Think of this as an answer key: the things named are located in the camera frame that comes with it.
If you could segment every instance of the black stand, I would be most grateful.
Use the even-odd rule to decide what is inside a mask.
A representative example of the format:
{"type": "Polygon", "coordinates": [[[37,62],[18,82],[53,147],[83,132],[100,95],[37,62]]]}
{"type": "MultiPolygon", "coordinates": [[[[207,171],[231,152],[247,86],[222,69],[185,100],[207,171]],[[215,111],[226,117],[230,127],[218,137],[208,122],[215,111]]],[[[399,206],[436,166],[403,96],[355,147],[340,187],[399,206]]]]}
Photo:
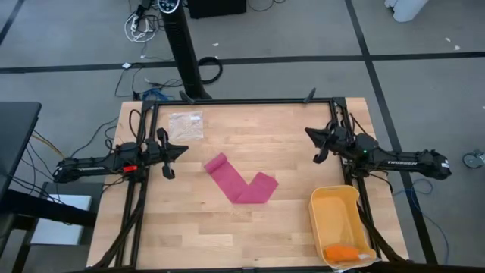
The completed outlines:
{"type": "Polygon", "coordinates": [[[85,227],[94,227],[96,222],[96,213],[58,204],[15,190],[5,192],[2,202],[0,202],[0,212],[45,218],[68,224],[79,224],[85,227]]]}
{"type": "Polygon", "coordinates": [[[179,5],[170,14],[161,12],[161,16],[186,94],[192,99],[212,99],[202,85],[197,58],[192,39],[190,39],[189,26],[187,25],[183,6],[179,5]]]}

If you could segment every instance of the black box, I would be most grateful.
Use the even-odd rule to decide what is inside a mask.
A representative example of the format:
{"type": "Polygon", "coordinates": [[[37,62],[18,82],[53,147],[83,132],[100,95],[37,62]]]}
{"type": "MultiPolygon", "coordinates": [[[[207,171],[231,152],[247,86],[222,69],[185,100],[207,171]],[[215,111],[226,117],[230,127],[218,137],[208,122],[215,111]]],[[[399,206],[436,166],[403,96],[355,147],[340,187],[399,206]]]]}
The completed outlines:
{"type": "Polygon", "coordinates": [[[190,17],[199,19],[246,12],[246,0],[187,0],[190,17]]]}

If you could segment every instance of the black desk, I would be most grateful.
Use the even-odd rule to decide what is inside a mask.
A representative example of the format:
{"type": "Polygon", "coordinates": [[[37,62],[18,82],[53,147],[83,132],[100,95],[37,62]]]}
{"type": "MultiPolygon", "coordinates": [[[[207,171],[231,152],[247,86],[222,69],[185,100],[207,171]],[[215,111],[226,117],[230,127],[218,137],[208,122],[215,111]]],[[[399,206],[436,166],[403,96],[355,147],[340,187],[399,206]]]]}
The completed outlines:
{"type": "MultiPolygon", "coordinates": [[[[36,126],[41,105],[38,102],[0,102],[0,172],[15,174],[23,151],[36,126]]],[[[11,178],[0,175],[0,199],[11,178]]]]}
{"type": "Polygon", "coordinates": [[[11,230],[31,230],[37,218],[83,226],[95,224],[96,213],[8,189],[40,108],[38,102],[0,102],[0,256],[11,230]]]}

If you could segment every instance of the floor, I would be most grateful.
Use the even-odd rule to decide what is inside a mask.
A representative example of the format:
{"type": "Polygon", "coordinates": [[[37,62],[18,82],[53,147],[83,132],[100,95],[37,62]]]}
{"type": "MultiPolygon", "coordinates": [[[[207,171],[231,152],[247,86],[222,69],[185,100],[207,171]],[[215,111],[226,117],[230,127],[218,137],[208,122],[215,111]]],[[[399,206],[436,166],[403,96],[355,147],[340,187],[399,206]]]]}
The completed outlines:
{"type": "MultiPolygon", "coordinates": [[[[251,0],[255,8],[266,2],[251,0]]],[[[449,264],[485,267],[485,245],[477,240],[485,225],[485,172],[462,164],[464,153],[485,149],[484,11],[481,0],[430,1],[412,22],[398,24],[383,0],[287,0],[265,12],[189,19],[189,28],[199,58],[232,60],[221,79],[206,86],[214,98],[303,98],[313,87],[321,97],[365,97],[383,148],[436,149],[447,156],[453,175],[430,180],[434,191],[418,194],[419,203],[446,234],[449,264]],[[292,56],[304,58],[286,58],[292,56]]],[[[126,0],[0,0],[1,100],[41,102],[36,129],[67,154],[82,146],[127,100],[114,97],[122,71],[117,64],[150,61],[140,59],[142,45],[124,36],[129,14],[126,0]],[[22,70],[27,73],[15,73],[22,70]]],[[[164,33],[157,33],[146,55],[171,57],[164,33]]],[[[144,78],[178,77],[175,67],[158,66],[138,74],[136,90],[148,89],[144,78]]],[[[213,73],[214,67],[202,69],[203,77],[213,73]]],[[[130,84],[131,76],[124,77],[118,92],[130,94],[130,84]]],[[[101,134],[79,156],[100,154],[102,140],[101,134]]],[[[55,166],[56,154],[33,144],[55,166]]],[[[17,175],[32,179],[32,170],[21,165],[17,175]]],[[[390,181],[395,191],[403,188],[398,174],[390,181]]],[[[402,194],[395,202],[409,255],[425,262],[408,200],[402,194]]],[[[436,258],[444,263],[443,235],[426,222],[436,258]]],[[[21,235],[11,236],[2,271],[10,270],[21,235]]],[[[87,251],[87,246],[36,246],[24,272],[81,269],[87,251]]]]}

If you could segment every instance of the white cable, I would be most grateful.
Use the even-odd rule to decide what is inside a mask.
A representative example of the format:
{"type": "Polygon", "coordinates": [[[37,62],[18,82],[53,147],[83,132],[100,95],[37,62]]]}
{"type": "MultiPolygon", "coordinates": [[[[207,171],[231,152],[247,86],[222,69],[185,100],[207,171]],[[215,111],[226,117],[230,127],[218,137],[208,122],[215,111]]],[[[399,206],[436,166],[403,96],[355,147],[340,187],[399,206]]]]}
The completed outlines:
{"type": "Polygon", "coordinates": [[[137,19],[137,16],[135,14],[132,14],[124,23],[124,35],[127,37],[127,39],[130,42],[138,42],[138,43],[148,42],[149,40],[153,39],[153,37],[155,37],[155,30],[150,30],[149,20],[147,18],[145,18],[145,31],[140,32],[140,34],[136,34],[136,31],[130,30],[131,37],[128,35],[128,32],[127,32],[128,23],[130,22],[130,20],[132,20],[131,24],[133,24],[136,19],[137,19]],[[151,33],[152,35],[146,39],[142,39],[143,37],[147,36],[147,33],[151,33]]]}

